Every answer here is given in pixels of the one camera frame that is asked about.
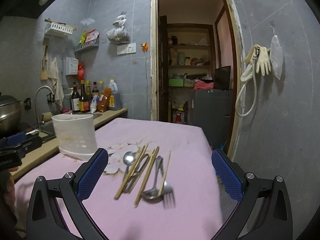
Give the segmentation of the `hanging plastic bag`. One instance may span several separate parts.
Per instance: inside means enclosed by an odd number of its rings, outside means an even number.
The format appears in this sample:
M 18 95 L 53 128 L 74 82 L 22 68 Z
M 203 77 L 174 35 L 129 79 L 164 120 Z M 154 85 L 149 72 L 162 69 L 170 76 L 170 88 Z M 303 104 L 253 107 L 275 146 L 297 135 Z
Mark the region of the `hanging plastic bag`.
M 113 22 L 113 29 L 109 30 L 106 35 L 110 42 L 115 44 L 126 44 L 129 43 L 130 37 L 125 28 L 126 15 L 119 15 L 116 20 Z

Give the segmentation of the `large oil jug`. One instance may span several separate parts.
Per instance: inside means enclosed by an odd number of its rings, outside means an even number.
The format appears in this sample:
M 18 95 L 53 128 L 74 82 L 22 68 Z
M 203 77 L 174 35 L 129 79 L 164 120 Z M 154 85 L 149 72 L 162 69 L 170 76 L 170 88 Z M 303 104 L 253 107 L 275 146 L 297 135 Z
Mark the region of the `large oil jug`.
M 113 111 L 120 110 L 122 108 L 121 96 L 118 89 L 118 86 L 114 79 L 110 80 L 108 87 L 111 89 L 111 95 L 109 100 L 109 109 Z

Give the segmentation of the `white plastic utensil holder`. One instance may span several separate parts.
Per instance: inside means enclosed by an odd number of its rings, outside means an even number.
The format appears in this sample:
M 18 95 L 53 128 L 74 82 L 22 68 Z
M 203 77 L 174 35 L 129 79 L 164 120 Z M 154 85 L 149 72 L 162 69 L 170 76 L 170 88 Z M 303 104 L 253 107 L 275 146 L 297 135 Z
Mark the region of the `white plastic utensil holder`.
M 98 147 L 92 114 L 59 114 L 52 121 L 61 154 L 81 161 L 95 154 Z

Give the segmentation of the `dark bamboo chopstick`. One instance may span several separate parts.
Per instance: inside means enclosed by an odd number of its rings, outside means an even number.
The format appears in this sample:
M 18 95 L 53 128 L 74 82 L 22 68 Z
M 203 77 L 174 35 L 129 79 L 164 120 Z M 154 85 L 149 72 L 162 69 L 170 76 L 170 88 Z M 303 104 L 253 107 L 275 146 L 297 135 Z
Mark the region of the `dark bamboo chopstick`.
M 135 208 L 137 208 L 138 205 L 139 205 L 140 199 L 142 197 L 142 192 L 145 190 L 146 184 L 148 182 L 148 179 L 149 179 L 152 167 L 153 167 L 153 165 L 155 163 L 155 160 L 156 160 L 158 152 L 159 152 L 159 146 L 157 146 L 154 149 L 153 153 L 151 154 L 151 157 L 150 157 L 150 160 L 149 160 L 149 164 L 148 164 L 148 169 L 147 169 L 147 171 L 145 173 L 144 179 L 142 181 L 142 184 L 140 186 L 140 189 L 138 191 L 137 197 L 136 197 L 135 202 L 134 202 L 134 207 Z

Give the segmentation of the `steel cooking pot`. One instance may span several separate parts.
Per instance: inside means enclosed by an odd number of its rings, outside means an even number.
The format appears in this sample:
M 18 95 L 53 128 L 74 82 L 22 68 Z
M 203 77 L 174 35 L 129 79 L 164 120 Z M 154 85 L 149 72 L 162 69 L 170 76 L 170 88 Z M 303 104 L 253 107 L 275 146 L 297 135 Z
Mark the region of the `steel cooking pot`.
M 13 96 L 3 94 L 0 100 L 1 131 L 6 132 L 19 125 L 22 115 L 21 102 Z

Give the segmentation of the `steel fork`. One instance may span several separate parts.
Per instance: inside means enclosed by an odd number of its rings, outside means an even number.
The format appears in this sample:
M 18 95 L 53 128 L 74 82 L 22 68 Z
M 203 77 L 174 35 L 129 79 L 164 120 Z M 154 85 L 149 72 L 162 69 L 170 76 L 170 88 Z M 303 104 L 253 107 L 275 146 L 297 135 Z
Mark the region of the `steel fork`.
M 157 185 L 159 172 L 161 172 L 162 178 L 164 179 L 163 158 L 160 156 L 156 158 L 155 185 Z M 159 203 L 161 200 L 165 209 L 174 208 L 176 206 L 174 189 L 171 185 L 167 183 L 166 180 L 164 180 L 163 182 L 162 192 L 160 192 L 160 189 L 156 189 L 156 190 L 157 190 L 156 197 L 155 197 L 156 202 Z

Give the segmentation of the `chrome sink faucet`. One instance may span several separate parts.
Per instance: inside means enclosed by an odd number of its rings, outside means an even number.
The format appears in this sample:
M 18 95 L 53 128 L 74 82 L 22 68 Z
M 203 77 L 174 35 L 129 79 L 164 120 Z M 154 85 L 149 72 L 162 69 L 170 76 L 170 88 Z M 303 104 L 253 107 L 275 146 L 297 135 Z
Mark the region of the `chrome sink faucet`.
M 40 110 L 44 109 L 44 100 L 43 99 L 38 100 L 38 95 L 40 91 L 44 89 L 48 90 L 52 95 L 54 95 L 52 87 L 48 85 L 43 85 L 39 87 L 35 92 L 34 107 L 35 107 L 35 114 L 36 114 L 36 126 L 39 130 L 41 130 L 42 128 L 42 121 L 40 120 Z

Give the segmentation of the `thin bamboo chopstick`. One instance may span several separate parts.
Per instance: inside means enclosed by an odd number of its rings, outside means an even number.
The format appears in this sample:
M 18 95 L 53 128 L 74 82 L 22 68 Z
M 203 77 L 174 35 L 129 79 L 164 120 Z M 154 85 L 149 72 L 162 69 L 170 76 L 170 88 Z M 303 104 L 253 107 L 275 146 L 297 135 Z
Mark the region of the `thin bamboo chopstick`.
M 168 155 L 165 171 L 164 171 L 164 174 L 163 174 L 161 186 L 160 186 L 159 191 L 158 191 L 158 196 L 161 196 L 162 193 L 163 193 L 164 181 L 166 180 L 166 177 L 167 177 L 168 167 L 169 167 L 169 163 L 170 163 L 170 157 L 171 157 L 171 151 L 169 151 L 169 155 Z

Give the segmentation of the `hanging beige towel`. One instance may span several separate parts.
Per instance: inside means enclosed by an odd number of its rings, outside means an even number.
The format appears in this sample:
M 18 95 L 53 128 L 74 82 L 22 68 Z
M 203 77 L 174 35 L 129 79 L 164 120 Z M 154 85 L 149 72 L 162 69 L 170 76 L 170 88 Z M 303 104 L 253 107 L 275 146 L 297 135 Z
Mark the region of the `hanging beige towel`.
M 54 91 L 55 103 L 59 106 L 60 110 L 63 109 L 63 86 L 59 77 L 59 69 L 57 66 L 57 59 L 54 57 L 48 67 L 48 80 L 51 82 L 51 87 Z

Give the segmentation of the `steel peeler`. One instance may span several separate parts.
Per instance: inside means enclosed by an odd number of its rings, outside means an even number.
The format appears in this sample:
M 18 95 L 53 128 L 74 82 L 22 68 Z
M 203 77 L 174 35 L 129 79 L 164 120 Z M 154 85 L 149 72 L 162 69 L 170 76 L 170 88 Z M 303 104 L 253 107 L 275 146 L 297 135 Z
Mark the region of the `steel peeler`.
M 150 156 L 147 153 L 145 153 L 140 158 L 132 177 L 129 179 L 128 185 L 124 189 L 124 193 L 131 193 L 131 191 L 135 187 L 136 183 L 138 182 L 140 176 L 142 175 L 144 169 L 146 168 L 146 166 L 149 162 L 149 159 L 150 159 Z

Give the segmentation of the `grey cabinet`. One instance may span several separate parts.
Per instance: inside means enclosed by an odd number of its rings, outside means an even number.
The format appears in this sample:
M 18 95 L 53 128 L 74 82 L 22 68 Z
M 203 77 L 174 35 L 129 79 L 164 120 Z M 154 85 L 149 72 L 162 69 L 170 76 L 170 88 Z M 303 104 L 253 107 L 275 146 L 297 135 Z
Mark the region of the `grey cabinet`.
M 200 127 L 213 149 L 224 146 L 231 122 L 230 92 L 218 89 L 188 92 L 188 124 Z

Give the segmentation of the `white wall basket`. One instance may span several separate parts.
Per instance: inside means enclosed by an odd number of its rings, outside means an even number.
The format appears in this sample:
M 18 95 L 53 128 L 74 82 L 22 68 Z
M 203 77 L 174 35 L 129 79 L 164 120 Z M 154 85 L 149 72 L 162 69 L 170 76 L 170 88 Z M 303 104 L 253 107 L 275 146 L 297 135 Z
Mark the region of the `white wall basket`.
M 47 26 L 44 30 L 45 35 L 65 38 L 71 36 L 73 31 L 76 31 L 77 29 L 77 27 L 73 27 L 65 23 L 55 22 L 49 18 L 46 18 L 44 21 L 47 23 Z

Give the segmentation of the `wooden door frame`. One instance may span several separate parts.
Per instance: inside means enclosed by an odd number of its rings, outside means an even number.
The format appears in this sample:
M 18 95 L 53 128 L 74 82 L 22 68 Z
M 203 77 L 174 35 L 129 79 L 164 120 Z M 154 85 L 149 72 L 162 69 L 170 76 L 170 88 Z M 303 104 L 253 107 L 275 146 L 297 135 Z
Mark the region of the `wooden door frame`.
M 239 15 L 233 0 L 151 0 L 151 118 L 171 122 L 173 114 L 189 103 L 185 118 L 201 126 L 213 145 L 224 144 L 233 158 L 240 136 L 239 104 L 231 103 L 229 123 L 222 132 L 212 128 L 196 110 L 196 80 L 219 81 L 230 70 L 229 93 L 235 100 L 240 90 L 244 47 Z

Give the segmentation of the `steel spoon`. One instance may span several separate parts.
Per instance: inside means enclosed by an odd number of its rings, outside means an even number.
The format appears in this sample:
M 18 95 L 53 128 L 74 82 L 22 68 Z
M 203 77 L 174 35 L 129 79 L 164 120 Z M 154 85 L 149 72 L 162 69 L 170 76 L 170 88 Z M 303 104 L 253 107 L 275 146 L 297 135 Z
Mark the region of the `steel spoon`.
M 135 152 L 126 152 L 123 156 L 123 163 L 126 165 L 126 169 L 124 172 L 124 178 L 126 178 L 128 172 L 129 172 L 129 167 L 135 162 L 136 160 L 136 153 Z
M 157 180 L 159 172 L 163 173 L 163 158 L 161 156 L 156 157 L 155 161 L 155 177 L 153 180 L 153 186 L 151 189 L 142 192 L 142 198 L 145 201 L 155 200 L 158 197 Z

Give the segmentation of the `orange snack bag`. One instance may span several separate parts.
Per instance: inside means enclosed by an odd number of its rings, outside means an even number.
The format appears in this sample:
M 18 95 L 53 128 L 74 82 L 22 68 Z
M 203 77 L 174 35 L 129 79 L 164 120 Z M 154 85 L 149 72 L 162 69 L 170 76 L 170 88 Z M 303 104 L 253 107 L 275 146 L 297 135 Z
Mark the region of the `orange snack bag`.
M 105 88 L 98 102 L 97 111 L 104 113 L 109 105 L 110 96 L 112 90 L 110 88 Z

